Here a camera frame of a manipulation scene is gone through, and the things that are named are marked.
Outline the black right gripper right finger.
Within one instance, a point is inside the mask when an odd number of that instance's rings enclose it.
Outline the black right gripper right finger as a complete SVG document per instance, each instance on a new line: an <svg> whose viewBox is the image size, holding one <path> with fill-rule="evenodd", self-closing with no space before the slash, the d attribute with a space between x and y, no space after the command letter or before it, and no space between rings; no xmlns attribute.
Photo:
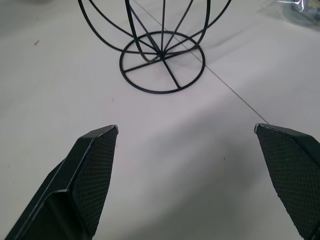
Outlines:
<svg viewBox="0 0 320 240"><path fill-rule="evenodd" d="M304 240L320 240L320 142L290 128L254 127L272 185Z"/></svg>

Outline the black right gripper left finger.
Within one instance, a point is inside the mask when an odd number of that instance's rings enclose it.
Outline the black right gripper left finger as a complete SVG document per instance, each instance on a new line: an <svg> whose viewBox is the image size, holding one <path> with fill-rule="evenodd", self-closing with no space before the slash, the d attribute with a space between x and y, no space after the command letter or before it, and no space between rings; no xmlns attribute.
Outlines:
<svg viewBox="0 0 320 240"><path fill-rule="evenodd" d="M108 194L116 125L88 132L47 175L4 240L92 240Z"/></svg>

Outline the clear plastic bag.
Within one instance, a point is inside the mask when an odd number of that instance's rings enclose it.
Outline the clear plastic bag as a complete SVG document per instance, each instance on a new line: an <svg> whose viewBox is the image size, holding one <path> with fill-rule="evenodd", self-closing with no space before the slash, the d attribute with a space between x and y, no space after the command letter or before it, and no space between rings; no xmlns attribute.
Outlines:
<svg viewBox="0 0 320 240"><path fill-rule="evenodd" d="M268 0L258 12L275 20L320 30L320 0Z"/></svg>

